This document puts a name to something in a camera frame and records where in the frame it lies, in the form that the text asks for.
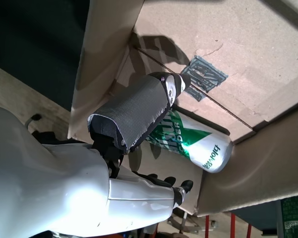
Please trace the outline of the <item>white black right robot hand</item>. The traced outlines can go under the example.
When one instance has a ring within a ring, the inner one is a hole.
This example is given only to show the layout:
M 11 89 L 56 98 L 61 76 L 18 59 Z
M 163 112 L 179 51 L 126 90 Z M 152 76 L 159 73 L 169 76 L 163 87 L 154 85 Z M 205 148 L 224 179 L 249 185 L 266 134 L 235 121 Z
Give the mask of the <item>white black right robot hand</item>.
M 95 237 L 167 220 L 193 186 L 124 168 L 190 86 L 188 75 L 155 72 L 110 98 L 87 120 L 92 144 L 40 143 L 0 107 L 0 238 L 45 231 Z

